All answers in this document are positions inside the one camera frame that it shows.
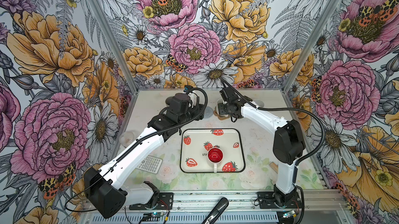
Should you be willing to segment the cork paw print coaster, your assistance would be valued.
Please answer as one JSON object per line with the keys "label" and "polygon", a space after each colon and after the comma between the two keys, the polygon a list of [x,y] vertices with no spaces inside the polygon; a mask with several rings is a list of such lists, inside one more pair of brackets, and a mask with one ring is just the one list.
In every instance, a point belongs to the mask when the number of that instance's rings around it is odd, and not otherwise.
{"label": "cork paw print coaster", "polygon": [[215,116],[216,116],[219,120],[221,120],[221,121],[230,119],[229,116],[221,116],[221,115],[219,115],[219,114],[217,114],[217,113],[215,113]]}

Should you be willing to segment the light blue mug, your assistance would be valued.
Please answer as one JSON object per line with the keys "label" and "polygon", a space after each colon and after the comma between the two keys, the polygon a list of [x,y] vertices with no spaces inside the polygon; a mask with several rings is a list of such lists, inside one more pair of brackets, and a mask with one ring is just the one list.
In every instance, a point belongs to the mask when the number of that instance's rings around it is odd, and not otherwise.
{"label": "light blue mug", "polygon": [[261,108],[263,108],[265,106],[265,103],[260,99],[254,99],[254,103]]}

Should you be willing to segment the grey metal mug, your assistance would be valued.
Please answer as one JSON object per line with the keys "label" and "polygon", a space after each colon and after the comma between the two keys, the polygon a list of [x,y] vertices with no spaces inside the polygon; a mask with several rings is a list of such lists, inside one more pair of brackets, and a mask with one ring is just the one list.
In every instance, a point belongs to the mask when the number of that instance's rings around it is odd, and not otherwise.
{"label": "grey metal mug", "polygon": [[168,98],[165,100],[165,103],[166,103],[166,105],[168,105],[168,106],[174,106],[174,105],[176,104],[175,97],[174,97],[174,96],[173,96],[173,97],[168,97]]}

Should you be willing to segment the grey woven round coaster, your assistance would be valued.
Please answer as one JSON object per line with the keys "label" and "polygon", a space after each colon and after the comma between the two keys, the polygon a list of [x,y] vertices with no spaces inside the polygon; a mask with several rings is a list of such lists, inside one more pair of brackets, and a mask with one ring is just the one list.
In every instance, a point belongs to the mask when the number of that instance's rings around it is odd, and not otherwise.
{"label": "grey woven round coaster", "polygon": [[207,106],[204,111],[204,119],[208,119],[214,115],[214,109],[210,106]]}

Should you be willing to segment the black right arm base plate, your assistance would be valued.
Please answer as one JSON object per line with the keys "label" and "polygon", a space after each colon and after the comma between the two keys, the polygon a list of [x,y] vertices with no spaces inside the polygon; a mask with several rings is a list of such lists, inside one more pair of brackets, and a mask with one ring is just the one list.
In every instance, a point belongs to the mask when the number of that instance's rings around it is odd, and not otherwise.
{"label": "black right arm base plate", "polygon": [[272,191],[257,192],[256,201],[259,203],[261,209],[299,209],[302,207],[300,195],[295,191],[290,194]]}

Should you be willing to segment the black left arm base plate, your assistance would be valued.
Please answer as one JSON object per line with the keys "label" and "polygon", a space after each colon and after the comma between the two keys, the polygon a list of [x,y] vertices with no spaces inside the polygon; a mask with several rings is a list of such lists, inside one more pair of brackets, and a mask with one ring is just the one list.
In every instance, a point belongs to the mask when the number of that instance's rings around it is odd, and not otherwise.
{"label": "black left arm base plate", "polygon": [[174,202],[174,194],[171,192],[161,192],[155,201],[153,197],[149,203],[134,204],[128,207],[129,210],[172,210]]}

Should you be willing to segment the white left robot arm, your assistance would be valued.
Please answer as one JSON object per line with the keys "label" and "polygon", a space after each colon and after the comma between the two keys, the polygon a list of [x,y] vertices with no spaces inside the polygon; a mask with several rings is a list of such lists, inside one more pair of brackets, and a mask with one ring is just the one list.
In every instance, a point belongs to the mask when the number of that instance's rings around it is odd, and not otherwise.
{"label": "white left robot arm", "polygon": [[155,149],[164,144],[180,128],[202,120],[205,106],[185,118],[181,123],[169,113],[152,118],[140,136],[100,169],[89,169],[84,175],[85,195],[103,218],[114,216],[122,207],[139,205],[155,208],[159,201],[159,189],[145,181],[135,186],[125,186],[130,174]]}

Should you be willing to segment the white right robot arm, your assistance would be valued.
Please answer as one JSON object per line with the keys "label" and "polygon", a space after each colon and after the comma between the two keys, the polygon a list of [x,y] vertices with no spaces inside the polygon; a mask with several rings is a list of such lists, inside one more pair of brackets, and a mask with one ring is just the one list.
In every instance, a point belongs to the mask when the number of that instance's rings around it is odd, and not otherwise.
{"label": "white right robot arm", "polygon": [[305,149],[300,124],[277,117],[271,112],[279,109],[262,108],[248,97],[239,95],[234,88],[225,87],[220,95],[223,100],[218,103],[220,115],[249,119],[274,135],[272,151],[278,160],[278,172],[272,199],[276,206],[287,207],[297,198],[297,162]]}

